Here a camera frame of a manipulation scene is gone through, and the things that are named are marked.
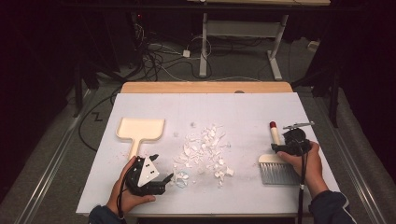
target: gray carpet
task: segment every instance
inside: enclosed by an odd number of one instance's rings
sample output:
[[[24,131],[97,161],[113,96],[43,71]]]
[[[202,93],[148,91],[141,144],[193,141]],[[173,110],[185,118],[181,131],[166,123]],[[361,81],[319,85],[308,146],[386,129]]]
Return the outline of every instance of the gray carpet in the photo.
[[[171,49],[181,52],[184,48],[173,43],[163,43]],[[209,56],[212,75],[208,80],[230,80],[230,81],[251,81],[254,78],[261,81],[273,81],[272,72],[266,60],[266,52],[271,48],[270,40],[262,41],[256,47],[243,47],[230,52],[229,47],[213,48],[212,55]],[[306,49],[308,41],[302,39],[292,44],[283,43],[277,54],[277,61],[280,71],[286,81],[294,81],[304,76],[304,73],[311,62],[314,53]],[[179,56],[161,54],[166,61]],[[193,60],[183,60],[193,64],[193,72],[198,74],[198,62]],[[178,79],[200,81],[192,76],[191,66],[188,63],[179,63],[160,71],[159,81],[176,81]],[[127,66],[122,70],[123,74],[130,71]],[[91,99],[85,104],[85,112],[98,104],[103,99],[120,86],[120,84],[109,80],[104,75],[99,75],[101,85],[99,90],[91,92],[86,99]],[[313,126],[315,134],[323,148],[324,154],[329,161],[334,176],[340,186],[341,191],[348,197],[352,215],[358,223],[392,223],[396,218],[396,188],[386,173],[379,159],[367,142],[361,131],[359,123],[349,110],[347,99],[341,92],[338,109],[339,128],[335,130],[323,113],[323,108],[328,100],[326,98],[314,98],[309,88],[297,88],[307,116],[316,125]],[[46,134],[42,137],[29,161],[22,170],[14,186],[0,205],[0,223],[14,223],[22,213],[26,204],[34,195],[35,187],[41,176],[45,173],[52,156],[56,153],[58,146],[63,141],[64,133],[68,127],[76,121],[74,114],[73,93],[70,95],[70,104],[48,127]],[[93,114],[88,114],[81,125],[81,133],[86,143],[93,148],[98,148],[102,134],[106,127],[106,122],[111,112],[111,103],[104,101],[97,106],[93,112],[98,112],[98,118]],[[335,133],[342,136],[343,143],[347,146],[350,154],[353,155],[354,162],[359,168],[362,182],[366,184],[366,189],[372,193],[376,206],[379,208],[385,220],[375,220],[370,212],[371,204],[367,205],[361,199],[361,192],[357,188],[356,181],[345,164],[340,144]],[[91,170],[95,152],[90,150],[81,142],[78,130],[75,130],[66,145],[64,155],[61,157],[59,168],[55,168],[56,176],[51,180],[48,190],[42,202],[31,217],[32,223],[87,223],[87,218],[76,215],[76,209],[82,190],[85,186],[89,171]],[[134,223],[135,219],[129,218],[129,223]],[[304,223],[313,223],[311,217],[304,219]]]

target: floor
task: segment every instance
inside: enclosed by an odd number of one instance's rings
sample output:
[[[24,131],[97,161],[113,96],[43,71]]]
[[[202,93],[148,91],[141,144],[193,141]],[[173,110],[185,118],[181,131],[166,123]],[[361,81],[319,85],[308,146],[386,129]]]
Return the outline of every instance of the floor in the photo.
[[[152,40],[151,57],[146,67],[130,77],[137,81],[274,81],[266,59],[271,39],[211,39],[208,57],[210,77],[197,78],[199,57],[191,45],[191,59],[179,59],[186,46]],[[280,72],[287,82],[302,78],[315,53],[301,39],[283,42],[276,56]],[[161,71],[152,68],[150,60],[162,61]],[[134,68],[127,64],[121,69],[126,76]],[[112,95],[120,84],[104,74],[98,74],[98,90],[84,91],[84,107],[77,118],[74,93],[69,105],[48,127],[46,134],[26,163],[7,197],[0,205],[0,223],[86,223],[77,215],[79,197],[99,147],[106,119],[112,108]],[[348,197],[352,215],[358,223],[391,223],[396,218],[396,188],[370,144],[359,123],[350,112],[347,99],[340,90],[337,111],[339,128],[327,119],[328,99],[314,98],[309,87],[299,87],[307,116],[314,120],[315,134],[342,192]],[[128,217],[129,223],[134,218]],[[312,223],[306,217],[304,223]]]

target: white tabletop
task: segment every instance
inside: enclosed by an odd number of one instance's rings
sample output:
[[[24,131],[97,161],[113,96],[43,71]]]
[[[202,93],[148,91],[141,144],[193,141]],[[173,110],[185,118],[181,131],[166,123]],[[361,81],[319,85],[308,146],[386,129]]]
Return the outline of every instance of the white tabletop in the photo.
[[[163,136],[141,145],[139,154],[159,154],[154,164],[163,175],[176,169],[190,176],[186,188],[169,183],[165,194],[156,196],[155,203],[137,206],[130,215],[282,217],[297,213],[298,188],[264,186],[258,164],[260,155],[274,153],[270,147],[270,121],[278,127],[309,121],[297,93],[120,93],[78,204],[78,214],[88,214],[97,204],[106,204],[127,162],[131,143],[116,136],[121,118],[165,119]],[[221,156],[234,169],[234,175],[226,176],[222,187],[209,171],[198,174],[194,166],[174,167],[185,136],[200,135],[203,128],[213,124],[218,132],[225,133],[219,144],[228,147],[221,150]],[[302,129],[308,139],[317,141],[311,127]],[[320,156],[325,181],[331,190],[339,190],[321,151]],[[310,201],[306,190],[306,213]]]

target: broken plastic pieces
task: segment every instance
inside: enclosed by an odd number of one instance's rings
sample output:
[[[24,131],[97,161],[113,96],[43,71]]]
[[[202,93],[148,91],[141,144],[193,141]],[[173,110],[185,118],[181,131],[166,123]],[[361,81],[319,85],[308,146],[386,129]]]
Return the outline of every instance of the broken plastic pieces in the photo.
[[[191,127],[195,128],[196,124],[194,122],[192,124]],[[227,166],[221,156],[222,150],[231,147],[231,144],[220,144],[225,132],[219,132],[219,128],[221,126],[213,124],[211,128],[204,128],[200,135],[195,133],[186,135],[182,152],[174,158],[174,182],[177,186],[187,187],[189,179],[184,171],[177,172],[179,167],[197,168],[199,175],[208,170],[219,180],[219,186],[223,185],[225,176],[233,176],[233,169]]]

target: dark background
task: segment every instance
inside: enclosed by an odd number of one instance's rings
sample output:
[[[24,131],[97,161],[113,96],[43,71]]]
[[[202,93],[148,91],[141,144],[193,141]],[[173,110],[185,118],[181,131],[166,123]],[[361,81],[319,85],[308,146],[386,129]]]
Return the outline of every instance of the dark background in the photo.
[[[167,2],[185,3],[181,0]],[[332,1],[348,6],[363,1]],[[341,87],[364,133],[393,179],[396,127],[396,27],[393,1],[368,1],[361,15],[350,17],[290,16],[286,41],[302,36],[321,39],[307,75],[329,62],[340,67]],[[146,13],[149,29],[188,43],[199,34],[201,16]],[[257,16],[239,15],[244,20]],[[268,19],[259,15],[259,19]],[[124,13],[73,12],[56,1],[0,3],[1,140],[0,182],[4,198],[54,117],[66,106],[74,69],[86,60],[119,71],[133,61],[134,43]],[[88,76],[94,70],[87,69]],[[310,85],[331,85],[318,76]]]

